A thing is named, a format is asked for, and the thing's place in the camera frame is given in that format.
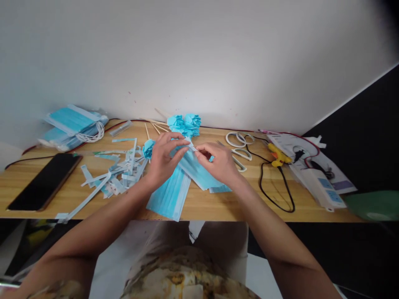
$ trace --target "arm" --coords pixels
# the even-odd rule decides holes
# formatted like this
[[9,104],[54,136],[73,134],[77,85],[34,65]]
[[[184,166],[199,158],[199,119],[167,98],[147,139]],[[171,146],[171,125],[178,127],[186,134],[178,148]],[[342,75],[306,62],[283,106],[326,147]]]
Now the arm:
[[[306,246],[238,172],[230,150],[215,143],[199,145],[197,149],[201,165],[238,196],[244,217],[268,258],[283,297],[341,298]],[[210,155],[215,157],[212,162],[208,161]]]
[[80,282],[87,298],[98,256],[123,232],[148,197],[172,175],[188,148],[180,149],[173,158],[169,153],[177,146],[189,144],[182,139],[180,133],[161,134],[153,148],[149,173],[55,243],[21,287],[9,294],[10,298],[26,298],[60,280]]

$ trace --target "blue paper flower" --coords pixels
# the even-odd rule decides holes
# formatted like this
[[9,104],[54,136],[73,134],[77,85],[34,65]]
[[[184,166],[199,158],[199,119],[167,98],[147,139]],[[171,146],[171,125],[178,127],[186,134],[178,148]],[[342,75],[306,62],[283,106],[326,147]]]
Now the blue paper flower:
[[182,133],[182,135],[184,136],[184,137],[192,137],[193,136],[193,133],[192,133],[192,130],[190,130],[190,129],[188,129],[188,128],[183,128],[183,129],[181,129],[181,128],[179,128],[178,126],[170,126],[170,130],[172,131],[172,132],[179,132],[179,133]]
[[146,159],[151,159],[151,156],[153,155],[153,147],[154,147],[155,141],[152,139],[147,140],[144,143],[143,146],[143,155]]
[[184,117],[184,125],[187,128],[199,128],[201,125],[201,118],[197,114],[186,114]]
[[177,127],[179,127],[180,129],[184,129],[185,126],[184,126],[183,116],[182,116],[182,115],[174,115],[174,116],[172,116],[172,117],[169,117],[169,118],[167,119],[167,125],[168,125],[169,127],[171,127],[171,126],[177,126]]
[[167,119],[167,125],[172,132],[179,132],[191,138],[200,135],[201,118],[192,113],[186,114],[184,120],[182,115],[174,115]]
[[200,135],[200,130],[197,128],[193,128],[191,129],[192,135],[195,136],[199,136]]

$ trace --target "black phone screen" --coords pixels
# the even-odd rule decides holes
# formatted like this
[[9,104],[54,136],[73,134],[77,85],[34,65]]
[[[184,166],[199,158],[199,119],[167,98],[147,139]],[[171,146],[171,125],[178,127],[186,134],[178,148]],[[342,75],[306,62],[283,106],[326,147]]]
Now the black phone screen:
[[73,154],[56,154],[7,209],[17,211],[44,209],[81,159],[81,156]]

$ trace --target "white ear loop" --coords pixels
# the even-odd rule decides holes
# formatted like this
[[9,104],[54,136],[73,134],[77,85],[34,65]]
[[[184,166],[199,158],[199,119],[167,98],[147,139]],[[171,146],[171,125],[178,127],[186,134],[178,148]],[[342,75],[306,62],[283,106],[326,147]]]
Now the white ear loop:
[[79,133],[75,135],[76,138],[82,142],[87,142],[87,143],[93,143],[100,140],[102,137],[104,137],[104,132],[105,132],[104,125],[102,124],[102,122],[96,122],[96,126],[98,133],[95,136]]
[[246,142],[243,142],[242,145],[237,145],[237,144],[235,144],[235,143],[232,143],[232,142],[229,140],[229,136],[230,136],[230,135],[234,135],[234,136],[237,137],[237,132],[230,132],[230,133],[227,133],[227,135],[226,135],[226,141],[227,141],[228,144],[230,144],[231,146],[234,146],[234,147],[238,147],[238,148],[243,148],[243,147],[245,147]]
[[247,136],[249,136],[249,137],[251,137],[251,139],[252,139],[252,142],[247,142],[246,140],[245,140],[245,137],[243,137],[242,135],[240,135],[242,132],[238,132],[237,133],[237,139],[239,140],[239,141],[241,141],[242,143],[245,143],[245,144],[252,144],[252,143],[255,143],[255,138],[251,135],[251,134],[248,134],[248,133],[245,133],[245,137],[247,137]]

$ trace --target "power strip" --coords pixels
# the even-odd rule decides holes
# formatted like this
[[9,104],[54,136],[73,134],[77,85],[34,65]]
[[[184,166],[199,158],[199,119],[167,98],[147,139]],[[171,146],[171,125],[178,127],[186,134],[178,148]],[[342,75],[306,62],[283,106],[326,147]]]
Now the power strip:
[[334,212],[336,208],[346,208],[346,204],[339,194],[335,192],[333,186],[321,170],[314,168],[302,169],[300,174],[305,180],[306,188],[320,206],[329,212]]

